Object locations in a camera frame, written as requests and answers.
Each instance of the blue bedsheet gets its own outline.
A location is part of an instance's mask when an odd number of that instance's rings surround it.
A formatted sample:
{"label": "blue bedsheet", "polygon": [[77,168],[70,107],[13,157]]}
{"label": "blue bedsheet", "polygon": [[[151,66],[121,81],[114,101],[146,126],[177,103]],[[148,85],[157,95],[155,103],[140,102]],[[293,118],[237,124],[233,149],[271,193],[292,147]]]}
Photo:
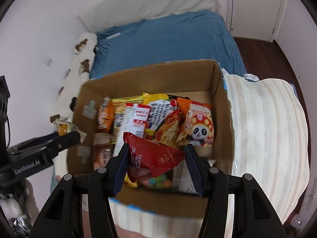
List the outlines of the blue bedsheet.
{"label": "blue bedsheet", "polygon": [[113,27],[98,32],[97,38],[91,78],[136,66],[198,59],[215,59],[229,74],[247,73],[223,18],[208,10]]}

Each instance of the cardboard flap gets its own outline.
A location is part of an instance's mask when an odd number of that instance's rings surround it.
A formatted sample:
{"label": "cardboard flap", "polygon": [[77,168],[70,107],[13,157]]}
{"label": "cardboard flap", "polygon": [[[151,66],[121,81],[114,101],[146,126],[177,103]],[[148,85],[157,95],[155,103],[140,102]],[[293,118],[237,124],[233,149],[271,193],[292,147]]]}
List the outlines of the cardboard flap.
{"label": "cardboard flap", "polygon": [[213,97],[213,106],[212,117],[215,128],[213,158],[217,160],[216,167],[224,173],[230,174],[234,159],[234,133],[227,93],[223,88],[222,78],[219,78],[218,88]]}
{"label": "cardboard flap", "polygon": [[211,88],[212,97],[215,96],[215,92],[218,88],[219,81],[220,79],[222,79],[222,73],[220,71],[219,64],[217,62],[215,64],[216,65],[214,67],[214,74],[213,74],[212,88]]}
{"label": "cardboard flap", "polygon": [[103,100],[103,96],[82,86],[74,111],[73,123],[87,136],[83,144],[68,150],[67,165],[69,173],[84,174],[93,171],[91,146],[97,130],[98,110]]}
{"label": "cardboard flap", "polygon": [[83,87],[102,96],[123,97],[211,90],[214,60],[180,61],[132,68],[86,82]]}

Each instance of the snack bag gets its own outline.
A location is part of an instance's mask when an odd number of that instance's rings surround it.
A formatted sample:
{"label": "snack bag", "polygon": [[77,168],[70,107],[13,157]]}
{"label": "snack bag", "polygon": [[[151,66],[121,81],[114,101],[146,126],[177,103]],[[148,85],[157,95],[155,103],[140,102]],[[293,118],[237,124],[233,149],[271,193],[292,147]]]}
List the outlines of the snack bag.
{"label": "snack bag", "polygon": [[143,104],[151,107],[144,137],[168,146],[176,147],[180,130],[180,111],[176,96],[143,93]]}
{"label": "snack bag", "polygon": [[98,113],[98,129],[101,132],[108,133],[114,121],[114,108],[111,103],[110,97],[105,97],[103,103],[100,104]]}
{"label": "snack bag", "polygon": [[132,189],[136,189],[138,187],[137,182],[131,182],[128,174],[126,174],[125,178],[124,178],[124,182],[126,183],[126,185]]}
{"label": "snack bag", "polygon": [[214,143],[214,127],[211,118],[211,105],[177,98],[184,123],[180,128],[177,144],[180,146],[193,144],[196,146],[212,146]]}
{"label": "snack bag", "polygon": [[142,96],[121,97],[121,98],[114,98],[111,100],[112,105],[114,107],[114,113],[115,113],[114,130],[113,130],[114,137],[117,137],[118,132],[120,130],[120,126],[123,121],[124,109],[126,108],[126,103],[141,104],[142,101],[143,101]]}
{"label": "snack bag", "polygon": [[185,153],[178,149],[142,139],[130,132],[125,132],[123,139],[129,144],[128,176],[131,182],[159,177],[185,158]]}
{"label": "snack bag", "polygon": [[87,134],[82,132],[78,127],[69,121],[61,121],[59,119],[55,119],[53,121],[53,127],[57,130],[58,135],[62,136],[72,131],[76,131],[80,135],[80,142],[83,143],[84,139],[86,138]]}
{"label": "snack bag", "polygon": [[176,140],[180,131],[180,108],[169,113],[154,132],[153,141],[177,148]]}
{"label": "snack bag", "polygon": [[[212,167],[215,162],[216,160],[213,159],[208,160],[210,167]],[[172,189],[184,193],[198,194],[195,191],[185,160],[173,169]]]}
{"label": "snack bag", "polygon": [[93,165],[94,170],[106,166],[112,157],[111,135],[108,133],[96,133],[93,144]]}
{"label": "snack bag", "polygon": [[117,156],[123,146],[123,133],[131,132],[138,137],[143,137],[150,106],[126,103],[123,121],[117,135],[114,156]]}

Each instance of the red snack bag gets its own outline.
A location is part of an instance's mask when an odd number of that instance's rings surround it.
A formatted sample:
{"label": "red snack bag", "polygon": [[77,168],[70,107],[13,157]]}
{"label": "red snack bag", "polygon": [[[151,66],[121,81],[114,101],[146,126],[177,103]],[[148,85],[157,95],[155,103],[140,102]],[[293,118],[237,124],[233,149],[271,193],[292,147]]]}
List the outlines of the red snack bag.
{"label": "red snack bag", "polygon": [[185,153],[178,149],[142,139],[130,132],[123,134],[123,141],[129,144],[128,177],[131,182],[158,177],[185,158]]}

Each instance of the cable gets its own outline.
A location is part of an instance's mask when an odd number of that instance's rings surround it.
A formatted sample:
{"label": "cable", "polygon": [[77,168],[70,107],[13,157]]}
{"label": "cable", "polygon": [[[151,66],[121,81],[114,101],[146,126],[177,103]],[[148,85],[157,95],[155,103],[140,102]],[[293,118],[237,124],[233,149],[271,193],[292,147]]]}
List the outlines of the cable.
{"label": "cable", "polygon": [[7,123],[8,123],[8,130],[9,130],[9,142],[8,142],[8,145],[7,145],[7,148],[9,147],[10,145],[10,140],[11,140],[11,134],[10,134],[10,123],[9,123],[9,117],[7,116]]}

